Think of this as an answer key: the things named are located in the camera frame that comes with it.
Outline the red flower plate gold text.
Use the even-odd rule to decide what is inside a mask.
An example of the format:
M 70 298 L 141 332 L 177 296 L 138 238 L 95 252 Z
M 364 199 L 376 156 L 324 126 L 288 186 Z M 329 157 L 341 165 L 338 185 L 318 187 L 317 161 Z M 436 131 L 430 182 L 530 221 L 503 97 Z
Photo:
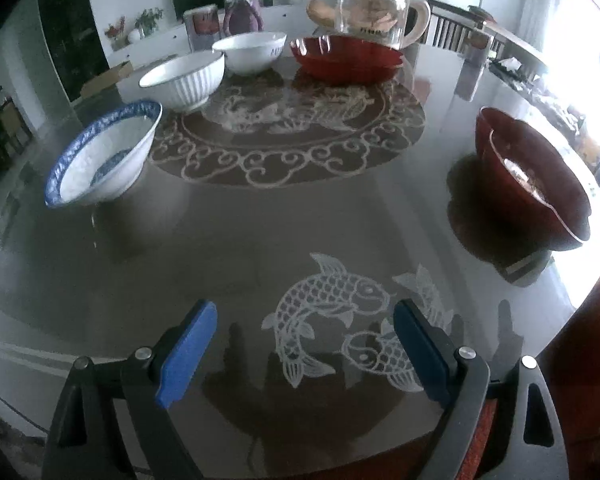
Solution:
M 538 130 L 494 107 L 476 118 L 476 151 L 494 202 L 546 248 L 590 238 L 592 207 L 580 180 Z

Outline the blue white patterned plate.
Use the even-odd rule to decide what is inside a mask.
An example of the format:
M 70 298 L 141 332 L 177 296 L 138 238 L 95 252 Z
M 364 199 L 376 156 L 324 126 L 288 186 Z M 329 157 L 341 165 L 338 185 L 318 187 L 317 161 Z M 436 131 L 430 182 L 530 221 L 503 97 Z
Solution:
M 56 160 L 44 202 L 57 209 L 111 202 L 140 176 L 163 115 L 153 100 L 138 100 L 88 125 Z

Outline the white ribbed bowl black rim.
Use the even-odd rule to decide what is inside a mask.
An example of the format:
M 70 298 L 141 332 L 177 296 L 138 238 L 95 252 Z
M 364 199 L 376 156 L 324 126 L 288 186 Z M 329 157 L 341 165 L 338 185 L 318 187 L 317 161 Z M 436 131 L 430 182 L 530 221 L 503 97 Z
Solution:
M 138 85 L 169 110 L 190 112 L 204 105 L 218 90 L 224 72 L 222 52 L 198 51 L 152 68 L 140 77 Z

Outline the white bowl blue text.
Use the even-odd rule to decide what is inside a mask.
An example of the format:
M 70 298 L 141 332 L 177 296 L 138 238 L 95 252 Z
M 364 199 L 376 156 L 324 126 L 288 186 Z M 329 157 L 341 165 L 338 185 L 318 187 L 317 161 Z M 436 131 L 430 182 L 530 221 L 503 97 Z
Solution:
M 229 36 L 212 44 L 221 52 L 226 68 L 238 76 L 265 72 L 282 55 L 287 35 L 283 32 L 245 32 Z

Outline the white tv cabinet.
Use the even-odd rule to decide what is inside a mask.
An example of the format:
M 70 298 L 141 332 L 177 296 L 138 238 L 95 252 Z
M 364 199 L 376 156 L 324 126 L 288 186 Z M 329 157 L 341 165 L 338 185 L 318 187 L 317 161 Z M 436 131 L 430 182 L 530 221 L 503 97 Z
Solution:
M 300 4 L 262 8 L 261 14 L 266 32 L 284 32 L 288 39 L 311 36 L 316 29 L 316 25 L 306 14 L 306 7 Z M 112 52 L 106 56 L 106 60 L 110 68 L 123 62 L 130 62 L 134 68 L 140 68 L 171 55 L 186 54 L 189 51 L 186 27 L 179 24 L 169 29 L 158 30 L 136 44 L 129 44 Z

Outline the green potted plant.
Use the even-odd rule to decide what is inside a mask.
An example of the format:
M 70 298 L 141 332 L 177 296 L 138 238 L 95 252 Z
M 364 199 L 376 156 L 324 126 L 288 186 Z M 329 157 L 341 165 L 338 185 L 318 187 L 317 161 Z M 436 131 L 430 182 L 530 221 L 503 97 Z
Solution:
M 140 36 L 147 37 L 152 35 L 157 29 L 159 22 L 163 18 L 164 11 L 158 6 L 145 9 L 135 20 L 135 28 L 140 31 Z

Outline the wooden chair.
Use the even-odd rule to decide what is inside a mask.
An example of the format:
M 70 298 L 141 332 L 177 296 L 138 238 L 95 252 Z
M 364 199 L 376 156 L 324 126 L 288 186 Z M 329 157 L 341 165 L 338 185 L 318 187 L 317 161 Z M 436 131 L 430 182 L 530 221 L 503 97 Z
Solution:
M 422 44 L 456 53 L 463 51 L 469 33 L 483 28 L 486 22 L 495 22 L 493 16 L 478 6 L 467 9 L 452 4 L 428 0 L 431 18 Z

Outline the purple thermos jar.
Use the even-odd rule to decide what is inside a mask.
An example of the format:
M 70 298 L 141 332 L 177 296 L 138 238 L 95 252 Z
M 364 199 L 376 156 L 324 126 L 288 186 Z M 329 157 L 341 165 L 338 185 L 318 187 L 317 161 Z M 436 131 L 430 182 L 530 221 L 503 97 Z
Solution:
M 263 21 L 258 0 L 225 0 L 223 36 L 262 32 Z

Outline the tan woven basket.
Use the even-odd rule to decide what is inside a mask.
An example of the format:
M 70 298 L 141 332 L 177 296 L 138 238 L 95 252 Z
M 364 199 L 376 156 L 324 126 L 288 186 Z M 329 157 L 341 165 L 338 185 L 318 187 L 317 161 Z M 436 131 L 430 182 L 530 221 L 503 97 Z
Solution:
M 336 9 L 322 0 L 310 0 L 306 6 L 306 15 L 318 26 L 335 28 Z

